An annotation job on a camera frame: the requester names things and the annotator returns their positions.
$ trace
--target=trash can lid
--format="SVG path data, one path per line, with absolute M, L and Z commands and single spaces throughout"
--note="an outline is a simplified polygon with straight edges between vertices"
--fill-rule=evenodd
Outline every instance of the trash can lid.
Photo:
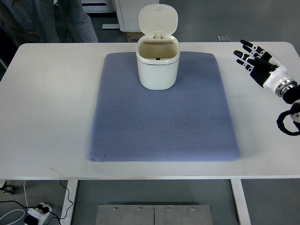
M 140 11 L 140 29 L 145 35 L 154 35 L 155 32 L 171 35 L 176 31 L 177 23 L 177 12 L 169 5 L 147 5 Z

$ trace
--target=blue mat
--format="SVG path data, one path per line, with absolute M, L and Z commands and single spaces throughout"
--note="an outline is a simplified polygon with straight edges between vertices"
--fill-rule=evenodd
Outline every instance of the blue mat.
M 107 55 L 90 136 L 90 161 L 239 157 L 214 55 L 181 52 L 176 82 L 167 90 L 141 85 L 135 52 Z

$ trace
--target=metal plate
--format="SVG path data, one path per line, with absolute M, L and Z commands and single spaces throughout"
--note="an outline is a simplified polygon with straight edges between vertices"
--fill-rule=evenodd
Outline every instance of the metal plate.
M 99 205 L 96 225 L 153 225 L 153 205 Z
M 96 225 L 213 225 L 210 205 L 99 205 Z

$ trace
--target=white cabinet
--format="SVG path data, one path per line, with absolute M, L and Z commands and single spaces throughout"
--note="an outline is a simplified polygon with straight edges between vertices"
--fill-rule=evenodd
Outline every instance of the white cabinet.
M 139 14 L 141 9 L 146 5 L 158 3 L 159 0 L 114 0 L 120 30 L 140 32 Z

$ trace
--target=robot finger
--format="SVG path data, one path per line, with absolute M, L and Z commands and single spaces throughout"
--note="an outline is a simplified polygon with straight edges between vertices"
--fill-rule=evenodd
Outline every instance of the robot finger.
M 248 64 L 251 64 L 252 66 L 256 66 L 255 58 L 252 55 L 244 54 L 237 50 L 234 51 L 233 54 L 235 54 L 237 57 L 241 58 L 243 61 L 247 62 Z
M 250 55 L 253 55 L 253 57 L 261 57 L 262 56 L 261 54 L 259 54 L 258 52 L 256 52 L 254 49 L 249 48 L 246 45 L 243 45 L 243 49 L 245 49 L 247 52 L 249 52 Z
M 241 64 L 246 70 L 248 70 L 249 72 L 251 72 L 253 70 L 253 66 L 251 64 L 248 64 L 242 60 L 237 59 L 236 60 L 237 63 Z
M 254 44 L 252 44 L 252 43 L 250 43 L 248 41 L 245 41 L 245 40 L 241 40 L 240 42 L 243 44 L 243 48 L 244 49 L 247 46 L 247 47 L 249 47 L 249 49 L 251 49 L 251 51 L 254 50 L 259 55 L 263 55 L 265 53 L 265 50 L 263 50 L 260 46 L 254 45 Z

